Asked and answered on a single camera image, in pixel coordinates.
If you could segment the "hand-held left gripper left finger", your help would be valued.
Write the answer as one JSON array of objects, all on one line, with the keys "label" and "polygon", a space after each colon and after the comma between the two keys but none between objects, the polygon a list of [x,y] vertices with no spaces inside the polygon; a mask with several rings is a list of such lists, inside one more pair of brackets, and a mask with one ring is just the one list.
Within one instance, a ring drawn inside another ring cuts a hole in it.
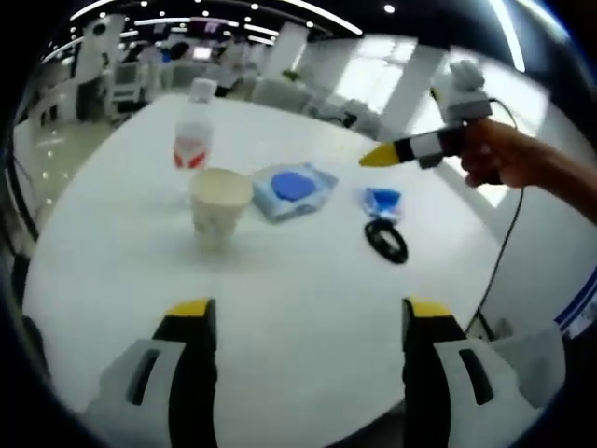
[{"label": "hand-held left gripper left finger", "polygon": [[215,300],[176,304],[104,370],[90,430],[109,447],[215,447],[216,348]]}]

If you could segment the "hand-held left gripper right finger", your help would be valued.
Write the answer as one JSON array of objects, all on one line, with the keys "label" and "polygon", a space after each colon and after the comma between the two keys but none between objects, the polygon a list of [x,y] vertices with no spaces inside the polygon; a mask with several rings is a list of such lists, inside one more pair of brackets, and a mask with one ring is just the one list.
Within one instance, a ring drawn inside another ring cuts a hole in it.
[{"label": "hand-held left gripper right finger", "polygon": [[491,345],[436,301],[404,299],[402,331],[406,446],[529,446],[536,410]]}]

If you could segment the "person's right hand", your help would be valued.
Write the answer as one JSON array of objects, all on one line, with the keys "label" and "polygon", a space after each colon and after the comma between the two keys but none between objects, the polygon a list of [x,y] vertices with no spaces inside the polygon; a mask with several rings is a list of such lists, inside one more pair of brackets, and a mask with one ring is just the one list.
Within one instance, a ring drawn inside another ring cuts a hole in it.
[{"label": "person's right hand", "polygon": [[553,147],[489,119],[465,127],[460,153],[465,182],[471,188],[484,184],[537,186],[558,157]]}]

